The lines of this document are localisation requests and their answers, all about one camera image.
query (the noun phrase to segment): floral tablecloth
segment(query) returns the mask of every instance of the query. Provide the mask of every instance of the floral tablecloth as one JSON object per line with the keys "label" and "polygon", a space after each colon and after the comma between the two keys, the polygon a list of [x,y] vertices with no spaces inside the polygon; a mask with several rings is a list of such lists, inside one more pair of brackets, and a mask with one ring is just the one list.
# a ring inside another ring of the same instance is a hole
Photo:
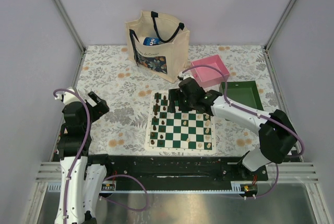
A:
{"label": "floral tablecloth", "polygon": [[[255,80],[264,110],[278,108],[260,46],[199,45],[189,47],[189,60],[219,54],[230,70],[229,81]],[[91,154],[187,155],[144,149],[153,90],[176,88],[127,59],[126,46],[92,45],[86,51],[77,89],[86,98],[94,91],[107,101],[110,112],[93,123]],[[217,152],[211,156],[241,156],[259,145],[258,137],[239,125],[216,118]]]}

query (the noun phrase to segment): pink box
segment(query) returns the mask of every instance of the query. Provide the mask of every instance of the pink box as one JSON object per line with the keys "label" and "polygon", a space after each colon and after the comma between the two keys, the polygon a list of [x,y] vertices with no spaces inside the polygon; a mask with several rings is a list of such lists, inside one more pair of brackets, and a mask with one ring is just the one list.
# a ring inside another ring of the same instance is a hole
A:
{"label": "pink box", "polygon": [[[202,58],[197,61],[192,61],[190,64],[190,66],[196,65],[209,65],[219,69],[224,74],[224,78],[226,81],[230,76],[230,72],[228,71],[218,54],[207,58]],[[192,69],[191,71],[197,83],[203,88],[219,85],[224,81],[223,77],[221,77],[218,72],[207,67],[197,67]]]}

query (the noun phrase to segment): canvas tote bag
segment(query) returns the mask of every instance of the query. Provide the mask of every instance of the canvas tote bag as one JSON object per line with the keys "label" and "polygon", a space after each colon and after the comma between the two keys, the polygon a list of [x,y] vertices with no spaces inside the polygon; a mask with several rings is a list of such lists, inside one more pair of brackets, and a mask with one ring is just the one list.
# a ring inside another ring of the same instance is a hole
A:
{"label": "canvas tote bag", "polygon": [[[189,30],[177,18],[142,11],[139,19],[126,23],[129,59],[161,78],[175,82],[188,61]],[[163,44],[143,45],[139,39],[158,38]]]}

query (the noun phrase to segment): reflective metal surface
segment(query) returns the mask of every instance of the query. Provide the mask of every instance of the reflective metal surface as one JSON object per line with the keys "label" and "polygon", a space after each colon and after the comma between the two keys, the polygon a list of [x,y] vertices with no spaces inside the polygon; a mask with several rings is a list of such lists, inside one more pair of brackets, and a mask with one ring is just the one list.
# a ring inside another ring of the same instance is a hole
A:
{"label": "reflective metal surface", "polygon": [[[260,193],[269,185],[260,185]],[[151,194],[150,209],[143,213],[98,201],[98,224],[222,224],[222,223],[316,223],[306,189],[302,185],[280,184],[267,197],[247,201],[231,195]],[[114,194],[111,199],[142,208],[140,194]],[[53,224],[59,193],[46,193],[38,224]]]}

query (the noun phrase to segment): checkerboard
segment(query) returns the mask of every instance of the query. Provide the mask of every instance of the checkerboard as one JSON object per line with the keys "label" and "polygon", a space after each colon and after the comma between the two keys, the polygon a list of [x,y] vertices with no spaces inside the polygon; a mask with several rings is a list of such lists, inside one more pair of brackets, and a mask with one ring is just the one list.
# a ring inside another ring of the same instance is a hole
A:
{"label": "checkerboard", "polygon": [[[154,115],[156,104],[158,104],[157,115]],[[175,113],[170,113],[168,106],[168,91],[152,92],[145,149],[159,152],[214,154],[216,152],[214,117],[197,113],[195,110],[183,113],[179,111],[177,101]]]}

